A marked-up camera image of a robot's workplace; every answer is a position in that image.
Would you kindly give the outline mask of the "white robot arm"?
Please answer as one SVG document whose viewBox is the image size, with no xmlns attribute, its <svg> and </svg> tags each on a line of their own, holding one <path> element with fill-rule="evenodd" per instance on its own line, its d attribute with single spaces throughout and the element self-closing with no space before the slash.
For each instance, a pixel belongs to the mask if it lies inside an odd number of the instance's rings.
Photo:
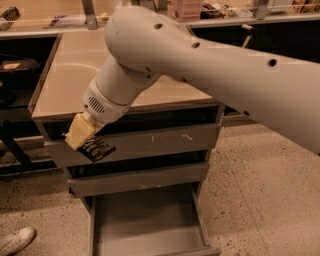
<svg viewBox="0 0 320 256">
<path fill-rule="evenodd" d="M 197 38 L 141 6 L 116 10 L 104 38 L 109 55 L 65 137 L 72 149 L 120 119 L 144 90 L 167 75 L 320 154 L 318 64 Z"/>
</svg>

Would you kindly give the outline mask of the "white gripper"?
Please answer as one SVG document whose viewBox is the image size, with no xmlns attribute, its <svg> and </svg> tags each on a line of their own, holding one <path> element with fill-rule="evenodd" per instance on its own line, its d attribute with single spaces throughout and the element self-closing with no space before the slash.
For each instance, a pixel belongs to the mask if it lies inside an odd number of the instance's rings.
<svg viewBox="0 0 320 256">
<path fill-rule="evenodd" d="M 129 109 L 131 94 L 129 87 L 120 81 L 98 84 L 94 78 L 83 95 L 85 111 L 78 113 L 65 135 L 65 142 L 77 150 L 99 132 L 105 124 L 120 119 Z"/>
</svg>

